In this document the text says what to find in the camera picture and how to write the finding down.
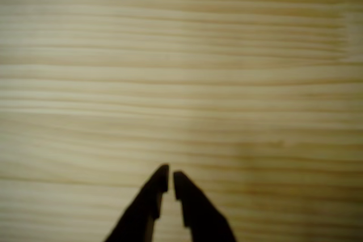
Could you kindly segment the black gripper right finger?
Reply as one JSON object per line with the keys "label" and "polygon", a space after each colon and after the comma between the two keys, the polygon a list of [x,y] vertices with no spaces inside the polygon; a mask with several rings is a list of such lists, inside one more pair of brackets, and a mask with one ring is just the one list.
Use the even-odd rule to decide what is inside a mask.
{"label": "black gripper right finger", "polygon": [[226,218],[184,172],[174,172],[173,179],[175,198],[192,241],[236,241]]}

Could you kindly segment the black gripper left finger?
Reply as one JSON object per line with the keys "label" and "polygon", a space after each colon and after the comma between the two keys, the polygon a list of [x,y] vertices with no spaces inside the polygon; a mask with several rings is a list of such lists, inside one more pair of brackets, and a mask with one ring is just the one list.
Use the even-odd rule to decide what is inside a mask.
{"label": "black gripper left finger", "polygon": [[152,241],[154,223],[160,217],[162,197],[168,191],[169,165],[162,164],[145,182],[105,239],[117,241]]}

